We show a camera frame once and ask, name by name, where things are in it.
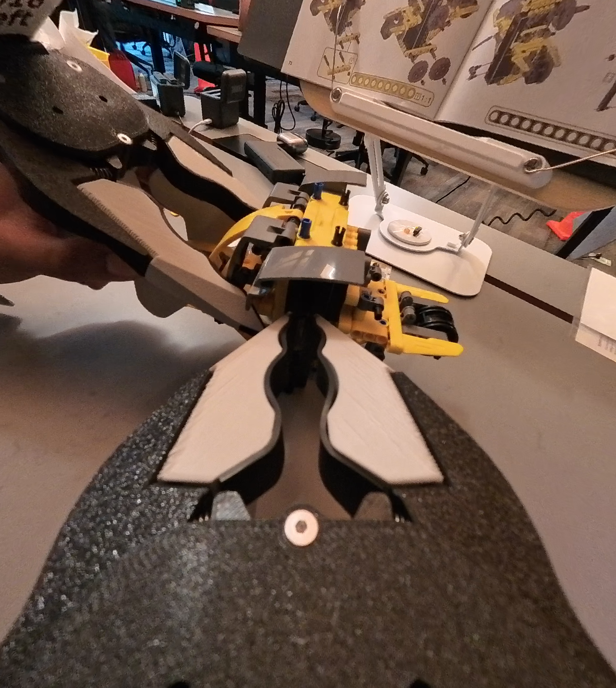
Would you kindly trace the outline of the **red object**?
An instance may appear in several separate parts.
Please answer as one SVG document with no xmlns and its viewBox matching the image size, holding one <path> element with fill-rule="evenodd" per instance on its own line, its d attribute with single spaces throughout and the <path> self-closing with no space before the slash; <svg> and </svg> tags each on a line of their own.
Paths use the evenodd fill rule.
<svg viewBox="0 0 616 688">
<path fill-rule="evenodd" d="M 138 81 L 135 77 L 132 62 L 127 53 L 121 50 L 114 50 L 108 53 L 110 70 L 133 91 L 138 89 Z"/>
</svg>

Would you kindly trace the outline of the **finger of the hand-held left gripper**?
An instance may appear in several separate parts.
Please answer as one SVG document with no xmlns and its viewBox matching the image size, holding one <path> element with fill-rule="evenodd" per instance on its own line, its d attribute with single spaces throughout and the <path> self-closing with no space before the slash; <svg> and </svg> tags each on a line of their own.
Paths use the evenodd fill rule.
<svg viewBox="0 0 616 688">
<path fill-rule="evenodd" d="M 151 314 L 167 317 L 191 306 L 237 330 L 263 329 L 261 319 L 247 307 L 245 293 L 221 277 L 203 253 L 187 245 L 140 188 L 100 179 L 79 189 L 151 258 L 144 277 L 135 282 L 139 301 Z"/>
<path fill-rule="evenodd" d="M 235 177 L 212 151 L 175 135 L 149 135 L 149 193 L 186 226 L 232 226 L 263 207 L 264 198 Z"/>
</svg>

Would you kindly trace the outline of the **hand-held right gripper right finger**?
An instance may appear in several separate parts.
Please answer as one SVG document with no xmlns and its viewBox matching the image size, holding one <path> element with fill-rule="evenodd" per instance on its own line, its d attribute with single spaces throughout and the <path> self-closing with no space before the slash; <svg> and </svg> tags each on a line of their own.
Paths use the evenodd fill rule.
<svg viewBox="0 0 616 688">
<path fill-rule="evenodd" d="M 321 413 L 321 478 L 344 508 L 370 492 L 443 483 L 393 371 L 322 317 L 318 361 L 327 390 Z"/>
</svg>

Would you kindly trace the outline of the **person's left hand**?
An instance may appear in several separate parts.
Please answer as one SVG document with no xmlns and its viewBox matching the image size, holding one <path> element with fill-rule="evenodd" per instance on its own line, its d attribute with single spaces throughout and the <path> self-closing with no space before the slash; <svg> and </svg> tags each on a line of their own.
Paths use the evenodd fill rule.
<svg viewBox="0 0 616 688">
<path fill-rule="evenodd" d="M 38 276 L 98 290 L 136 271 L 104 245 L 56 228 L 29 207 L 0 164 L 0 284 Z"/>
</svg>

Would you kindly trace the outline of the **toy instruction booklet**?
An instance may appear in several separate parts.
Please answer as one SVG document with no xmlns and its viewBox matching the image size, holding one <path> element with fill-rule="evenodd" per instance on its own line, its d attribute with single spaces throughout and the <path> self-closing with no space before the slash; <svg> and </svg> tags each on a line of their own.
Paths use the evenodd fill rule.
<svg viewBox="0 0 616 688">
<path fill-rule="evenodd" d="M 616 1 L 304 1 L 282 66 L 616 167 Z"/>
</svg>

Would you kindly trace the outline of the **orange cone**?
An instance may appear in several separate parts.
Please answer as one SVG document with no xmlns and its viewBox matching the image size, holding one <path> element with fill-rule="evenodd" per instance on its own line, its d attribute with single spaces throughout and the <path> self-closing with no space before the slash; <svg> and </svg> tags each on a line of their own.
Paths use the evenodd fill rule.
<svg viewBox="0 0 616 688">
<path fill-rule="evenodd" d="M 554 236 L 556 236 L 556 238 L 558 238 L 562 242 L 565 242 L 566 240 L 571 238 L 571 236 L 573 235 L 573 231 L 579 226 L 579 223 L 587 219 L 589 215 L 589 211 L 569 212 L 562 219 L 548 220 L 546 222 L 546 226 L 554 234 Z"/>
</svg>

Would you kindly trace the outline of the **black charger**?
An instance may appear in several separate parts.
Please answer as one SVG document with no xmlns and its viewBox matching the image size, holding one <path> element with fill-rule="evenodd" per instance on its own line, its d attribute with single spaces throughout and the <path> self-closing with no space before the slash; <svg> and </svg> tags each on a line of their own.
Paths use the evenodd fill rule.
<svg viewBox="0 0 616 688">
<path fill-rule="evenodd" d="M 200 93 L 203 119 L 210 119 L 216 129 L 226 129 L 237 124 L 240 103 L 247 97 L 247 76 L 243 69 L 225 70 L 219 76 L 219 84 Z"/>
<path fill-rule="evenodd" d="M 153 71 L 151 84 L 160 112 L 165 116 L 178 118 L 186 113 L 184 91 L 191 84 L 191 65 L 188 58 L 180 52 L 175 52 L 173 69 L 173 73 Z"/>
</svg>

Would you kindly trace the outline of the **yellow grey brick toy vehicle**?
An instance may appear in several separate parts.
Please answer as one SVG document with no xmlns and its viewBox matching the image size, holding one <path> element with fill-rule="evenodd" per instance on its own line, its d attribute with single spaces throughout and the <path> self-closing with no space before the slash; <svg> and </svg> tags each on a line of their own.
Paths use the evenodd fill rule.
<svg viewBox="0 0 616 688">
<path fill-rule="evenodd" d="M 303 388 L 318 366 L 318 317 L 367 352 L 435 359 L 463 351 L 448 299 L 403 286 L 365 254 L 349 222 L 344 184 L 277 184 L 264 207 L 240 219 L 209 255 L 216 272 L 268 323 L 287 315 L 271 388 Z"/>
</svg>

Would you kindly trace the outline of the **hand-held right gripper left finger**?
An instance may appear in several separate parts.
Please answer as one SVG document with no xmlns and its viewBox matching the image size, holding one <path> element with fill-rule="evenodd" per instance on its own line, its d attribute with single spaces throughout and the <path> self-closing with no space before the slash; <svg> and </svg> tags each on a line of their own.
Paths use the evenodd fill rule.
<svg viewBox="0 0 616 688">
<path fill-rule="evenodd" d="M 282 316 L 213 368 L 159 471 L 160 482 L 211 486 L 267 455 L 281 428 L 271 373 L 285 355 Z"/>
</svg>

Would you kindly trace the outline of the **white book stand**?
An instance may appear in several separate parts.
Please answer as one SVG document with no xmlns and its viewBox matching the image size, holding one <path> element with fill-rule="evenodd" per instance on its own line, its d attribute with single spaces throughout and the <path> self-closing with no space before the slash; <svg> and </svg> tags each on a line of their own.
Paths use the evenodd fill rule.
<svg viewBox="0 0 616 688">
<path fill-rule="evenodd" d="M 282 64 L 302 3 L 252 1 L 240 53 L 291 76 Z M 366 251 L 374 258 L 456 295 L 475 296 L 492 256 L 489 245 L 476 234 L 499 186 L 556 208 L 613 208 L 609 213 L 613 219 L 603 219 L 602 223 L 604 228 L 616 228 L 616 167 L 595 162 L 602 153 L 568 156 L 524 140 L 416 116 L 377 98 L 372 91 L 362 94 L 298 80 L 311 103 L 316 103 L 311 87 L 327 95 L 328 104 L 319 105 L 320 111 L 365 133 L 367 151 L 374 156 L 371 175 L 375 199 L 357 196 L 350 219 L 363 221 L 371 230 Z M 452 228 L 385 200 L 381 153 L 376 151 L 379 140 L 420 152 L 488 182 L 489 194 L 472 228 Z"/>
</svg>

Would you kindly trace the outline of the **dark grey plate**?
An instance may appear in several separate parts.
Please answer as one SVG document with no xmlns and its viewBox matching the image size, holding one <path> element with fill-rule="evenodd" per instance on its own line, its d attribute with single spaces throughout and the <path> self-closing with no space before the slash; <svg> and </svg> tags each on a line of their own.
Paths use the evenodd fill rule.
<svg viewBox="0 0 616 688">
<path fill-rule="evenodd" d="M 225 151 L 226 153 L 230 154 L 231 156 L 234 156 L 237 159 L 242 160 L 243 162 L 248 163 L 251 167 L 259 171 L 252 164 L 252 162 L 250 162 L 250 160 L 247 159 L 244 152 L 244 143 L 247 140 L 263 139 L 257 138 L 256 136 L 247 133 L 212 138 L 210 137 L 210 133 L 212 133 L 212 130 L 197 131 L 194 133 L 194 136 L 201 140 L 209 142 L 212 146 L 222 151 Z M 311 186 L 315 183 L 322 183 L 326 187 L 330 188 L 336 188 L 337 185 L 366 185 L 366 174 L 353 167 L 345 167 L 339 169 L 323 168 L 318 166 L 316 163 L 310 162 L 304 156 L 297 156 L 293 158 L 296 159 L 305 169 L 303 183 L 297 186 Z"/>
</svg>

